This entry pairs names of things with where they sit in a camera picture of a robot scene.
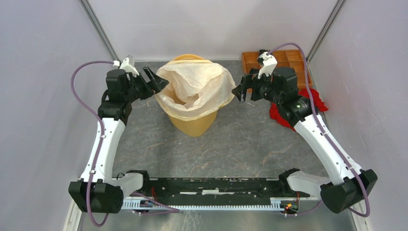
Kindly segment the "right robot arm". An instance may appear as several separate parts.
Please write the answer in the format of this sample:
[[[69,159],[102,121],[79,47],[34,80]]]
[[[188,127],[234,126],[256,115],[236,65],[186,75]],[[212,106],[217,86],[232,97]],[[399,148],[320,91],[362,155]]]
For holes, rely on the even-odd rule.
[[[363,216],[367,217],[368,195],[378,177],[372,169],[364,170],[342,149],[324,125],[312,98],[299,95],[295,71],[278,67],[271,75],[244,75],[232,94],[244,102],[248,89],[252,90],[252,101],[263,99],[276,105],[279,115],[308,143],[328,174],[322,178],[290,169],[280,175],[279,193],[291,196],[297,191],[319,197],[335,214],[346,209],[353,211],[352,206],[364,201]]]

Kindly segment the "yellow mesh trash bin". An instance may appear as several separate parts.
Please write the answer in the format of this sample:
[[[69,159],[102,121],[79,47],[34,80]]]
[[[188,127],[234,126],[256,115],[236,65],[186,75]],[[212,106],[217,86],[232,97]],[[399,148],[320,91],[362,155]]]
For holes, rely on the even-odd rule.
[[[183,54],[173,59],[173,61],[195,61],[205,60],[204,58],[194,54]],[[217,111],[191,121],[183,121],[168,114],[171,123],[190,137],[199,137],[203,135],[210,126],[214,123],[217,117]]]

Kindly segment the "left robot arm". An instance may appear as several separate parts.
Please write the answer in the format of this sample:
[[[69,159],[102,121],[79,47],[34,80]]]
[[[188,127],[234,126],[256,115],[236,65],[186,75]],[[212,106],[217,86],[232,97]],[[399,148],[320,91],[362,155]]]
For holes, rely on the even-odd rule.
[[[119,140],[125,130],[132,103],[160,93],[169,84],[144,67],[148,77],[131,70],[114,69],[107,72],[107,89],[101,105],[94,113],[98,120],[95,143],[85,170],[77,181],[69,184],[68,192],[83,212],[116,214],[123,200],[136,192],[146,196],[151,191],[148,173],[130,170],[117,180],[113,179],[113,163]]]

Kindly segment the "cream translucent plastic trash bag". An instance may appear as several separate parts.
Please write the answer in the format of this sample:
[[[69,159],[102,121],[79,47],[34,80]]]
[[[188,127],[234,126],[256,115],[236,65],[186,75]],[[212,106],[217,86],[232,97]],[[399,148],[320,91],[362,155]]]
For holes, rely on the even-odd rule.
[[[210,60],[170,61],[157,70],[169,82],[156,100],[171,117],[191,121],[216,112],[234,98],[228,69]]]

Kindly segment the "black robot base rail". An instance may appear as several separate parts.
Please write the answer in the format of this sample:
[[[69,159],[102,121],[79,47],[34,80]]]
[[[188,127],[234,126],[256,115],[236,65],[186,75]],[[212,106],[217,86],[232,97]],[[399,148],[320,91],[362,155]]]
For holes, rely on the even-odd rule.
[[[176,205],[268,205],[271,198],[307,198],[305,192],[290,189],[286,173],[278,178],[170,178],[149,177],[138,193],[167,206]]]

